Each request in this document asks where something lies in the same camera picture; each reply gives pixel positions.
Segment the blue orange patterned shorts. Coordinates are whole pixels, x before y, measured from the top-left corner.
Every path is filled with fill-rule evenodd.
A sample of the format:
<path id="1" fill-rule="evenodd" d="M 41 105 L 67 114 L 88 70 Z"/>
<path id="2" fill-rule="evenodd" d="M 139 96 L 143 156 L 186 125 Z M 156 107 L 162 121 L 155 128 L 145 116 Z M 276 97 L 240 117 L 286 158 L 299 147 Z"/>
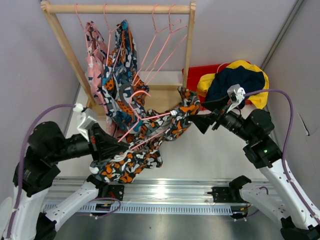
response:
<path id="1" fill-rule="evenodd" d="M 127 20 L 119 23 L 115 31 L 115 48 L 108 58 L 102 76 L 103 107 L 106 115 L 106 132 L 127 132 L 137 121 L 139 114 L 146 115 L 144 93 L 149 87 L 140 80 L 138 73 L 137 49 Z"/>

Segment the navy blue shorts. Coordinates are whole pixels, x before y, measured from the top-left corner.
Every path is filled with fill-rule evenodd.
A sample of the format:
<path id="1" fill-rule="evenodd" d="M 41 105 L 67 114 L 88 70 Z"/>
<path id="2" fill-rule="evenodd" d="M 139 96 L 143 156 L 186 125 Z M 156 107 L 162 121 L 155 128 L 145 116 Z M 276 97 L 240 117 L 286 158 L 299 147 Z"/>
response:
<path id="1" fill-rule="evenodd" d="M 205 74 L 197 84 L 197 94 L 204 97 L 201 106 L 203 107 L 205 102 L 224 98 L 233 85 L 239 85 L 246 93 L 251 93 L 268 89 L 269 79 L 263 71 L 244 66 L 226 67 L 219 73 Z"/>

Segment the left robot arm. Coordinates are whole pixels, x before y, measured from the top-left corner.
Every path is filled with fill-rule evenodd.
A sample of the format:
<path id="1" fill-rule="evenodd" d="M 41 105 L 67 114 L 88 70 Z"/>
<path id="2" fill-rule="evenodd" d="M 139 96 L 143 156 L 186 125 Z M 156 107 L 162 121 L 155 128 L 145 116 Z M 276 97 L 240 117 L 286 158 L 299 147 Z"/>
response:
<path id="1" fill-rule="evenodd" d="M 100 162 L 129 149 L 128 143 L 108 135 L 98 123 L 90 126 L 87 133 L 88 137 L 78 133 L 66 138 L 53 121 L 35 127 L 14 172 L 12 207 L 0 208 L 2 240 L 52 240 L 85 204 L 108 196 L 108 184 L 90 175 L 66 200 L 49 211 L 41 211 L 49 188 L 60 173 L 59 162 L 88 155 Z"/>

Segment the orange grey camouflage shorts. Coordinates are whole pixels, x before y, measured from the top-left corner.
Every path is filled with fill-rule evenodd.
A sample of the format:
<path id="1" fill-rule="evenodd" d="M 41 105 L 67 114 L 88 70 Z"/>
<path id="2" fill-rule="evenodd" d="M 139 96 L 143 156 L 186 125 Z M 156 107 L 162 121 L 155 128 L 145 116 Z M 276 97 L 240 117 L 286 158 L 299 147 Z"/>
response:
<path id="1" fill-rule="evenodd" d="M 189 117 L 197 115 L 200 99 L 196 92 L 185 87 L 178 87 L 181 101 L 162 116 L 154 109 L 149 109 L 138 132 L 128 134 L 125 140 L 132 148 L 122 151 L 106 160 L 91 162 L 91 174 L 99 181 L 130 184 L 144 169 L 160 168 L 163 160 L 160 146 L 163 142 L 177 140 L 192 124 Z"/>

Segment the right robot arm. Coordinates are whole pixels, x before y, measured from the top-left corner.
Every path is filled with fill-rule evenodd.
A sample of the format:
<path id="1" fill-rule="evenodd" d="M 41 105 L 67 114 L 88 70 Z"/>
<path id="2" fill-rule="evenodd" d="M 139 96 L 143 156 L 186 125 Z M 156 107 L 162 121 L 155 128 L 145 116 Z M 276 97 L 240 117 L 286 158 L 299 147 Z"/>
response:
<path id="1" fill-rule="evenodd" d="M 234 202 L 253 204 L 260 212 L 280 227 L 285 240 L 318 240 L 320 238 L 320 210 L 306 195 L 293 176 L 284 151 L 270 138 L 274 129 L 271 115 L 263 109 L 254 109 L 247 118 L 227 111 L 227 98 L 206 102 L 211 112 L 192 115 L 197 128 L 205 133 L 209 127 L 224 127 L 245 141 L 246 158 L 272 185 L 280 201 L 270 196 L 266 187 L 255 186 L 242 175 L 229 183 L 228 196 Z"/>

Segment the pink hanger of navy shorts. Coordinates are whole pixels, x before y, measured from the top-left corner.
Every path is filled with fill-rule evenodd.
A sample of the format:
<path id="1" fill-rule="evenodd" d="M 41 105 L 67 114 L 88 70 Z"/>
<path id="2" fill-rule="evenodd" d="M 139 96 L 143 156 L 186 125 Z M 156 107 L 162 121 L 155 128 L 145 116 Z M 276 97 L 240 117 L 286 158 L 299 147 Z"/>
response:
<path id="1" fill-rule="evenodd" d="M 151 64 L 153 64 L 153 68 L 149 71 L 149 73 L 151 73 L 151 72 L 154 70 L 154 68 L 155 68 L 155 66 L 156 66 L 156 64 L 157 64 L 157 62 L 158 62 L 158 60 L 159 60 L 162 52 L 164 51 L 166 45 L 168 44 L 168 42 L 170 41 L 170 39 L 172 38 L 172 36 L 173 36 L 177 31 L 179 31 L 179 29 L 176 29 L 176 30 L 173 30 L 173 29 L 172 29 L 172 27 L 173 27 L 175 24 L 172 23 L 172 21 L 171 21 L 171 12 L 172 12 L 173 7 L 176 6 L 175 3 L 172 4 L 172 5 L 169 7 L 169 10 L 168 10 L 168 25 L 167 25 L 166 27 L 162 28 L 162 29 L 158 29 L 157 24 L 156 24 L 156 19 L 155 19 L 155 11 L 156 11 L 157 7 L 159 7 L 159 6 L 160 6 L 160 4 L 156 4 L 156 5 L 154 5 L 154 7 L 153 7 L 153 9 L 152 9 L 151 19 L 152 19 L 153 28 L 154 28 L 154 36 L 153 36 L 153 39 L 151 40 L 151 42 L 150 42 L 150 44 L 149 44 L 149 47 L 148 47 L 148 49 L 147 49 L 147 51 L 146 51 L 146 53 L 145 53 L 145 55 L 144 55 L 144 57 L 143 57 L 143 60 L 142 60 L 141 65 L 140 65 L 140 69 L 137 71 L 135 77 L 134 77 L 133 80 L 132 80 L 132 85 L 133 85 L 133 86 L 136 86 L 136 85 L 138 84 L 138 82 L 141 80 L 141 78 L 140 78 L 140 72 L 143 70 L 143 66 L 144 66 L 144 64 L 145 64 L 145 61 L 146 61 L 146 59 L 147 59 L 147 57 L 148 57 L 148 55 L 149 55 L 149 52 L 150 52 L 150 50 L 151 50 L 151 48 L 152 48 L 152 46 L 153 46 L 153 44 L 154 44 L 154 42 L 155 42 L 158 34 L 161 33 L 161 32 L 163 32 L 163 31 L 165 31 L 165 30 L 167 30 L 167 29 L 169 29 L 169 35 L 168 35 L 165 43 L 163 44 L 161 50 L 156 54 L 156 56 L 154 57 L 153 61 L 152 61 L 152 62 L 149 64 L 149 66 L 145 69 L 145 72 L 150 68 Z"/>

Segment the pink hanger of camouflage shorts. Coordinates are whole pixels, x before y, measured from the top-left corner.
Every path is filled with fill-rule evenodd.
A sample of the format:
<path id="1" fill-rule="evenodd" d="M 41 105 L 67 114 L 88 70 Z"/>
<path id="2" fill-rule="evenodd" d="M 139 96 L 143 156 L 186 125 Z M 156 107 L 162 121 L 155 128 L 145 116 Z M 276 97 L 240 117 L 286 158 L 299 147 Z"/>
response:
<path id="1" fill-rule="evenodd" d="M 136 96 L 137 94 L 139 93 L 143 93 L 145 95 L 147 95 L 148 97 L 150 97 L 151 95 L 146 92 L 145 90 L 138 90 L 138 91 L 135 91 L 129 98 L 129 107 L 131 108 L 132 112 L 134 113 L 134 115 L 136 116 L 137 118 L 137 121 L 135 122 L 135 124 L 118 140 L 118 143 L 123 143 L 122 140 L 131 132 L 131 130 L 133 130 L 139 123 L 140 121 L 146 121 L 146 120 L 151 120 L 151 119 L 156 119 L 156 118 L 160 118 L 160 117 L 164 117 L 164 116 L 176 116 L 178 114 L 177 111 L 175 110 L 171 110 L 167 113 L 163 113 L 163 114 L 158 114 L 158 115 L 155 115 L 155 116 L 150 116 L 150 117 L 145 117 L 145 118 L 141 118 L 141 116 L 135 111 L 135 109 L 132 107 L 132 98 L 134 96 Z M 155 134 L 154 136 L 150 137 L 150 138 L 147 138 L 146 140 L 140 142 L 139 144 L 136 144 L 135 146 L 133 146 L 132 144 L 130 145 L 129 149 L 130 150 L 135 150 L 137 149 L 139 146 L 151 141 L 152 139 L 154 139 L 155 137 L 161 135 L 162 133 L 164 133 L 166 130 L 163 130 L 157 134 Z"/>

